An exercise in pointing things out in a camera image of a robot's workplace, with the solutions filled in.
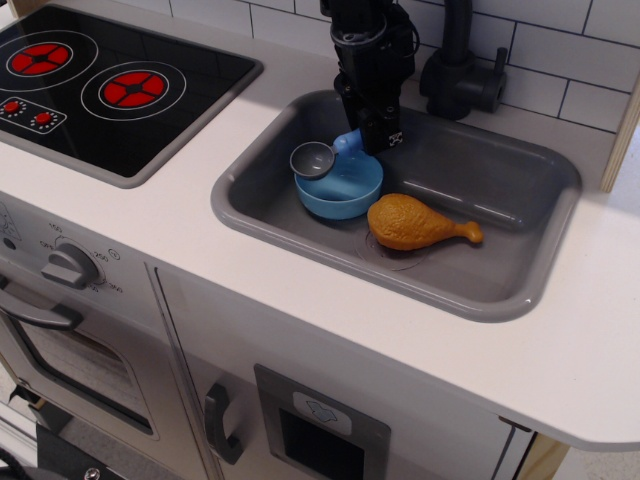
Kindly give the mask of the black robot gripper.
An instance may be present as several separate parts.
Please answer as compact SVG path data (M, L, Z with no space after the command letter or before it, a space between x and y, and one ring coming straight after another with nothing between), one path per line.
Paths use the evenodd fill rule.
M375 155L399 146L402 84L415 72L416 28L386 24L377 31L330 29L338 55L334 88L341 96L348 121L358 125L363 150Z

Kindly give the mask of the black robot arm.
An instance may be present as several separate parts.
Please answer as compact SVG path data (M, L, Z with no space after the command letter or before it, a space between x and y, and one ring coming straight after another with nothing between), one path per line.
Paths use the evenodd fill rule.
M334 89L364 151L375 155L399 145L401 87L415 72L419 38L408 13L394 1L334 0L320 3L331 19L338 57Z

